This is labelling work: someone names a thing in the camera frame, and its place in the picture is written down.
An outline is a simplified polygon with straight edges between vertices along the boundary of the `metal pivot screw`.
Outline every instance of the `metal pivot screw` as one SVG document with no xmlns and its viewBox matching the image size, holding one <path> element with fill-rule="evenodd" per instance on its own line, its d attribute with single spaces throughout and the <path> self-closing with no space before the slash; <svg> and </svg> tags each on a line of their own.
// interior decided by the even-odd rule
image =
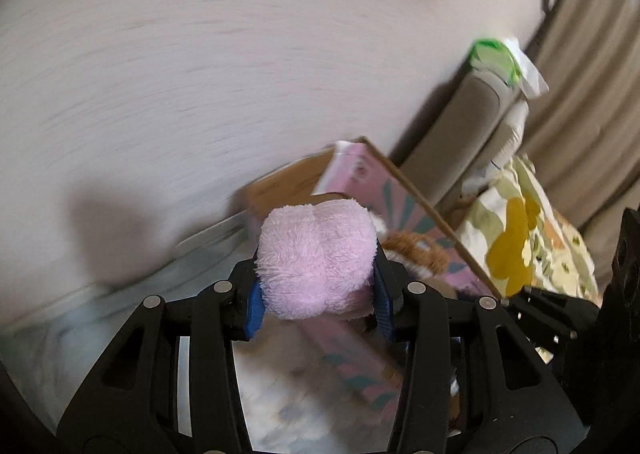
<svg viewBox="0 0 640 454">
<path fill-rule="evenodd" d="M 217 293 L 226 293 L 227 291 L 230 291 L 231 288 L 233 288 L 233 286 L 234 285 L 231 284 L 228 280 L 219 280 L 216 284 L 213 285 L 213 291 Z"/>
<path fill-rule="evenodd" d="M 480 306 L 484 309 L 495 309 L 497 303 L 493 297 L 484 296 L 480 298 Z"/>
<path fill-rule="evenodd" d="M 148 309 L 157 308 L 160 304 L 160 297 L 157 295 L 149 295 L 142 301 L 142 306 Z"/>
<path fill-rule="evenodd" d="M 427 291 L 427 287 L 418 280 L 414 280 L 413 282 L 410 282 L 409 284 L 406 285 L 406 288 L 411 293 L 415 293 L 418 295 Z"/>
</svg>

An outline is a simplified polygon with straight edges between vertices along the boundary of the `beige curtain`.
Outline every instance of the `beige curtain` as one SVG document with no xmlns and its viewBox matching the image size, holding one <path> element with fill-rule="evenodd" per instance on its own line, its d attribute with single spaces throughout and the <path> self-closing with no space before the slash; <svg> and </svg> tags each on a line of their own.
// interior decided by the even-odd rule
<svg viewBox="0 0 640 454">
<path fill-rule="evenodd" d="M 640 0 L 561 0 L 541 40 L 550 93 L 530 103 L 522 151 L 606 282 L 622 211 L 640 203 Z"/>
</svg>

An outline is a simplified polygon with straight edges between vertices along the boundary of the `blanket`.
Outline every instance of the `blanket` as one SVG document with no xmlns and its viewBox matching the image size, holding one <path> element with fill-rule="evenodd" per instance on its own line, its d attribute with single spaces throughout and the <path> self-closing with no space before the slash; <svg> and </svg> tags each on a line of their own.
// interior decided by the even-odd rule
<svg viewBox="0 0 640 454">
<path fill-rule="evenodd" d="M 515 156 L 498 173 L 456 233 L 503 296 L 536 286 L 598 298 L 582 236 L 553 209 L 526 156 Z"/>
</svg>

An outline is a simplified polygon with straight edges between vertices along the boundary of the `white tissue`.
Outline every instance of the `white tissue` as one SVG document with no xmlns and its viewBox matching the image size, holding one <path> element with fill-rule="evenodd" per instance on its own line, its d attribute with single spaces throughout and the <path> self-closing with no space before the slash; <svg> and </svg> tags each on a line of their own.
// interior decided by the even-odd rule
<svg viewBox="0 0 640 454">
<path fill-rule="evenodd" d="M 524 55 L 520 49 L 520 43 L 515 37 L 503 39 L 502 42 L 509 49 L 513 59 L 517 62 L 522 72 L 522 80 L 520 81 L 520 89 L 527 98 L 538 98 L 548 93 L 549 86 L 545 79 L 535 67 L 529 57 Z"/>
</svg>

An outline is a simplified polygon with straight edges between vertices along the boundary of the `pink fuzzy fabric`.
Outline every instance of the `pink fuzzy fabric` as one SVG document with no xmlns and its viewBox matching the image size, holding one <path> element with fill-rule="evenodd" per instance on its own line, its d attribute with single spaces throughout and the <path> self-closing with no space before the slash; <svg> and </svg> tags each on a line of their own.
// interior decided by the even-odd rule
<svg viewBox="0 0 640 454">
<path fill-rule="evenodd" d="M 366 313 L 375 255 L 376 229 L 354 200 L 275 209 L 258 245 L 265 308 L 283 319 Z"/>
</svg>

